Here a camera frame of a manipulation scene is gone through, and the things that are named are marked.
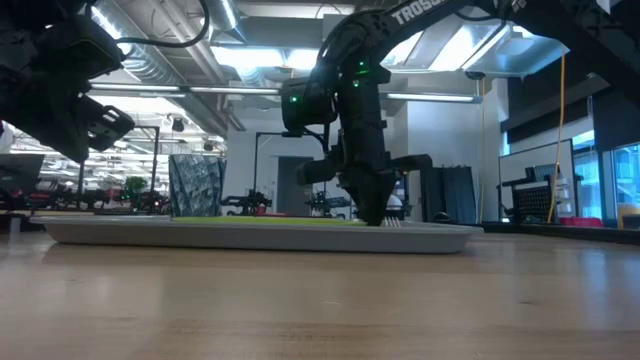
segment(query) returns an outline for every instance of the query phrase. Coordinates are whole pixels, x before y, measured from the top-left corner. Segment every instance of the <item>door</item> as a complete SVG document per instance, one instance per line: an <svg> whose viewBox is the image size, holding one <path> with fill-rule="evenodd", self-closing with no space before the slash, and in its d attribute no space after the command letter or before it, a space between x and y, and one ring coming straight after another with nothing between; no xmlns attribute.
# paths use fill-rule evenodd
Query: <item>door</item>
<svg viewBox="0 0 640 360"><path fill-rule="evenodd" d="M309 216L309 201L312 186L300 186L296 181L296 169L312 157L281 156L278 158L278 203L277 211L294 216Z"/></svg>

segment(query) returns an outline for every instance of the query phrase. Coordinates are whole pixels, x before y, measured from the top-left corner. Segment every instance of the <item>red object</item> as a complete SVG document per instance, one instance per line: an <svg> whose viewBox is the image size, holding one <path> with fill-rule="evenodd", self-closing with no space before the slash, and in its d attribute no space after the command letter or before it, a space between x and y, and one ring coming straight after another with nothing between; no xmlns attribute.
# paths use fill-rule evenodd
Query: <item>red object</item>
<svg viewBox="0 0 640 360"><path fill-rule="evenodd" d="M560 223L565 226L577 226L577 227L604 227L602 220L598 218L560 218Z"/></svg>

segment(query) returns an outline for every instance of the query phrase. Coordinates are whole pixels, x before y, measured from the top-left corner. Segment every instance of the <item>table surface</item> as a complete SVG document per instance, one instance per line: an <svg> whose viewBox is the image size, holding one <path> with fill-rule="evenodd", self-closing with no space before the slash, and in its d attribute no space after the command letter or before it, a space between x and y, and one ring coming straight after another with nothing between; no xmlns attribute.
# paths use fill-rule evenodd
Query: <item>table surface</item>
<svg viewBox="0 0 640 360"><path fill-rule="evenodd" d="M459 255L0 237L0 359L631 359L640 248L476 236Z"/></svg>

